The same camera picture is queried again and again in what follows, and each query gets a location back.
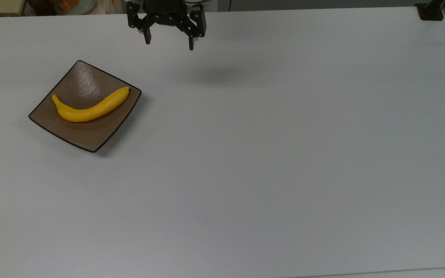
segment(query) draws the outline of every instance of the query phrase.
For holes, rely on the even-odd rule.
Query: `yellow banana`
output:
[[[56,95],[53,95],[53,102],[56,104],[58,114],[67,121],[81,123],[99,118],[118,107],[126,100],[129,94],[129,87],[115,90],[98,104],[87,109],[74,109],[61,102]]]

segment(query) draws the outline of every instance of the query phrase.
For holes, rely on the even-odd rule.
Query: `square plate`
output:
[[[70,107],[86,109],[126,86],[130,87],[130,92],[122,104],[108,114],[84,123],[73,123],[61,118],[51,98],[56,95]],[[29,118],[60,139],[95,153],[125,121],[141,93],[138,88],[78,60],[30,113]]]

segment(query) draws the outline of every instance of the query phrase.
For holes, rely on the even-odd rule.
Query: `brown plate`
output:
[[[84,123],[72,123],[61,118],[51,99],[56,95],[68,106],[86,109],[98,104],[115,90],[126,86],[130,87],[130,92],[120,106],[100,118]],[[60,139],[95,153],[125,121],[141,93],[138,88],[78,60],[30,113],[29,118]]]

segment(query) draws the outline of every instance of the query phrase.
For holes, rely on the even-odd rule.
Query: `robotic arm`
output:
[[[197,38],[205,36],[205,14],[201,3],[188,7],[185,0],[143,0],[142,8],[146,16],[140,19],[137,14],[140,4],[135,1],[127,3],[128,25],[143,34],[146,44],[152,39],[150,27],[154,23],[176,26],[187,34],[190,50]]]

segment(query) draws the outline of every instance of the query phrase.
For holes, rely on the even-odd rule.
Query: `white table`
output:
[[[445,269],[321,276],[321,278],[445,278]]]
[[[0,278],[284,278],[445,267],[445,21],[0,18]],[[78,60],[143,90],[98,153],[27,115]]]

